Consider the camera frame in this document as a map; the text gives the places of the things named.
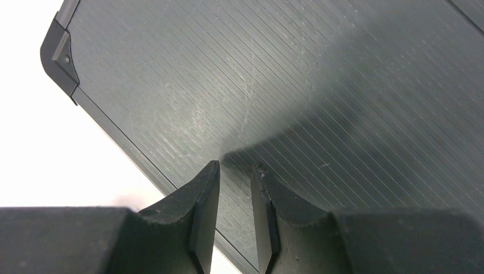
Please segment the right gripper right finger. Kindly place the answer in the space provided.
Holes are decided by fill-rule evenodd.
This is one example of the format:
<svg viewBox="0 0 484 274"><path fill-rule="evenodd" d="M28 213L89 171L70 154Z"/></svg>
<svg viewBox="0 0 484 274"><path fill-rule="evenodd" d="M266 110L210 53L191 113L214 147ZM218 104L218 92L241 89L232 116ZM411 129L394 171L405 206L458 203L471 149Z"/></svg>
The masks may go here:
<svg viewBox="0 0 484 274"><path fill-rule="evenodd" d="M260 273L483 272L483 223L465 211L325 211L261 163L251 191Z"/></svg>

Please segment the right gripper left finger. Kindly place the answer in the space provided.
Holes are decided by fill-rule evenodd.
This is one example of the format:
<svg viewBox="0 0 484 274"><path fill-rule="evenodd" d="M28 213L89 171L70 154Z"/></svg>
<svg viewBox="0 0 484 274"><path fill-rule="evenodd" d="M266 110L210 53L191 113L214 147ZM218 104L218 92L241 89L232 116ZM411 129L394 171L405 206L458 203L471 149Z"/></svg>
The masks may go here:
<svg viewBox="0 0 484 274"><path fill-rule="evenodd" d="M1 208L2 273L210 273L220 164L134 212Z"/></svg>

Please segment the black poker set case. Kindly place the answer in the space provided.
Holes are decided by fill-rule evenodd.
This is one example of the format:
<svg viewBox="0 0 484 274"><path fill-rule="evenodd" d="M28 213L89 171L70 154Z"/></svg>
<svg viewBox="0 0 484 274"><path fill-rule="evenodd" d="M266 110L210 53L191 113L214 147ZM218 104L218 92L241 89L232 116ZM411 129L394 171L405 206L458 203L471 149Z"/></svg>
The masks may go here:
<svg viewBox="0 0 484 274"><path fill-rule="evenodd" d="M40 55L162 193L220 162L242 273L254 162L323 209L483 218L482 1L64 1Z"/></svg>

